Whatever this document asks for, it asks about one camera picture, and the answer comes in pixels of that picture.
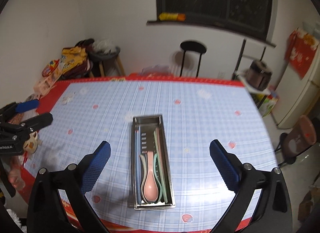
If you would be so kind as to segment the long pink chopstick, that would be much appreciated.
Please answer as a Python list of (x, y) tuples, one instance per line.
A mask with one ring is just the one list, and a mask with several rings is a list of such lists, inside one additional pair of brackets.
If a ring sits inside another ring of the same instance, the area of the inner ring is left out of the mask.
[(158, 149), (159, 162), (162, 163), (161, 138), (160, 138), (158, 127), (156, 128), (156, 135), (157, 135), (157, 149)]

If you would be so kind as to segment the cartoon mug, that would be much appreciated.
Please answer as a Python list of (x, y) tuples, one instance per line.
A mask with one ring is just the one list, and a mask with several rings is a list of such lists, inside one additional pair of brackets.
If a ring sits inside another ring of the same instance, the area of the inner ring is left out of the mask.
[(23, 145), (23, 149), (25, 152), (29, 154), (34, 154), (39, 148), (39, 146), (42, 145), (42, 141), (39, 139), (38, 132), (33, 132), (29, 136), (29, 139), (25, 141)]

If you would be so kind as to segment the blue chopstick in tray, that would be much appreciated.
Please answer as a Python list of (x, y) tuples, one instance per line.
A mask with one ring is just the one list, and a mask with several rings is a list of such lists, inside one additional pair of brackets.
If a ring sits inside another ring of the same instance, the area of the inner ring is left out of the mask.
[(135, 132), (136, 136), (136, 181), (137, 181), (137, 203), (140, 205), (142, 203), (141, 197), (141, 167), (140, 167), (140, 132), (137, 129)]

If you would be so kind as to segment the pink spoon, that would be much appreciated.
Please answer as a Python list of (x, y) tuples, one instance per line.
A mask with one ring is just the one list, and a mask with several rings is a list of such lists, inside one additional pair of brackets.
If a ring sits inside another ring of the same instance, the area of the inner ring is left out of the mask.
[(147, 171), (146, 171), (146, 180), (143, 187), (143, 193), (145, 199), (150, 202), (154, 203), (158, 197), (158, 188), (156, 185), (156, 180), (153, 175), (153, 152), (147, 151), (146, 153), (146, 164), (147, 164)]

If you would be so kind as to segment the stainless steel utensil tray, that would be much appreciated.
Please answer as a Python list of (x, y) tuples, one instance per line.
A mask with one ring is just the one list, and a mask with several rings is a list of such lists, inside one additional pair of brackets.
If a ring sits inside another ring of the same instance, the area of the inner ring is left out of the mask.
[(176, 206), (162, 115), (133, 117), (131, 183), (131, 206), (135, 210)]

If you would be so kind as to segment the teal green spoon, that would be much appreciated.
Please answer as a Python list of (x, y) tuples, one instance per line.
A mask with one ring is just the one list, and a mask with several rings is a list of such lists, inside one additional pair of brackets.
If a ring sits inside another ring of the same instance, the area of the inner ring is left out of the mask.
[(153, 175), (156, 180), (156, 185), (158, 188), (158, 197), (155, 201), (155, 203), (161, 202), (163, 198), (163, 186), (161, 182), (161, 176), (159, 171), (159, 162), (158, 162), (158, 154), (156, 153), (153, 157)]

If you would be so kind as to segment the yellow snack bags pile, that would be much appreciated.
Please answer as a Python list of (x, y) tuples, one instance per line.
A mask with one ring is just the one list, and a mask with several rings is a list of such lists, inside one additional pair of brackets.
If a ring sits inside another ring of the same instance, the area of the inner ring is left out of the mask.
[(87, 65), (87, 53), (84, 47), (75, 46), (63, 48), (61, 57), (56, 60), (51, 60), (42, 70), (42, 76), (48, 77), (56, 69), (59, 69), (61, 74), (65, 74), (82, 64)]

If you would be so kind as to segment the brown trash bin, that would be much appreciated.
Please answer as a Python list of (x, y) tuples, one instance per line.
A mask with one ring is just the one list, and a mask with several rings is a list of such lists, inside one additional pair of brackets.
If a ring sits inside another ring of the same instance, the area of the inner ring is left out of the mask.
[(316, 141), (317, 135), (311, 120), (306, 115), (300, 116), (297, 125), (284, 140), (283, 154), (285, 159), (297, 157), (313, 146)]

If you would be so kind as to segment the white refrigerator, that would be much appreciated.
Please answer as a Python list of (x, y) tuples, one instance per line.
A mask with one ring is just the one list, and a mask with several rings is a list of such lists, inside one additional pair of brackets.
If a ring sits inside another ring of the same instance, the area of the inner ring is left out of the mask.
[(319, 93), (319, 50), (303, 78), (288, 63), (276, 88), (279, 100), (272, 116), (279, 129), (292, 128), (299, 117), (306, 113)]

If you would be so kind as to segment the brown rice cooker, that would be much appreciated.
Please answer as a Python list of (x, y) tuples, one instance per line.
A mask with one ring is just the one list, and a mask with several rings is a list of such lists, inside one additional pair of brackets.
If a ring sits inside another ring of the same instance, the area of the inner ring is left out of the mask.
[(265, 62), (254, 60), (248, 69), (246, 81), (254, 89), (263, 91), (268, 87), (271, 76), (272, 71)]

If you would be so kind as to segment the grey wooden stool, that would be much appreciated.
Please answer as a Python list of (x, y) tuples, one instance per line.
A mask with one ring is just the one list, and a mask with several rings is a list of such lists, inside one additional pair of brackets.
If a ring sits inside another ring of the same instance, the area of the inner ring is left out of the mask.
[(93, 64), (92, 74), (95, 77), (104, 77), (115, 71), (118, 76), (125, 76), (124, 67), (120, 60), (120, 47), (116, 46), (114, 53), (103, 54), (89, 51), (88, 59)]

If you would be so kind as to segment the black metal shelf rack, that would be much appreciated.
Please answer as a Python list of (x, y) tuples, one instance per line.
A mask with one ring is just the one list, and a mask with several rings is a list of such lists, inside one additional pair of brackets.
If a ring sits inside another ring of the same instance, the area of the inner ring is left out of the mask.
[(231, 79), (233, 81), (240, 81), (251, 94), (262, 94), (266, 96), (270, 94), (270, 91), (267, 88), (263, 91), (255, 89), (245, 78), (246, 71), (251, 63), (255, 60), (262, 61), (264, 59), (266, 49), (267, 45), (263, 42), (249, 38), (244, 38), (242, 41)]

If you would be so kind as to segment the black round stool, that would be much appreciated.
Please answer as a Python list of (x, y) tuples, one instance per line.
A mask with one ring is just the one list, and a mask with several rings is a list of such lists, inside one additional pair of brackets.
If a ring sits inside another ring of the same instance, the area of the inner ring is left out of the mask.
[(189, 55), (198, 55), (198, 60), (196, 64), (196, 74), (195, 74), (195, 77), (197, 78), (200, 72), (202, 57), (204, 54), (207, 53), (207, 47), (202, 42), (199, 42), (196, 40), (185, 40), (180, 43), (180, 49), (182, 50), (183, 54), (182, 54), (182, 62), (181, 62), (179, 77), (182, 77), (186, 55), (189, 54)]

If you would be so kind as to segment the yellow snack bag on sill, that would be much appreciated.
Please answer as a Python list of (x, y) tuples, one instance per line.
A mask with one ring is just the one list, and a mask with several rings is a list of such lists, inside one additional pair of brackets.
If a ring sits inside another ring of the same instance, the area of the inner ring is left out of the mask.
[(184, 22), (186, 15), (183, 13), (168, 13), (163, 12), (158, 16), (160, 21), (179, 21)]

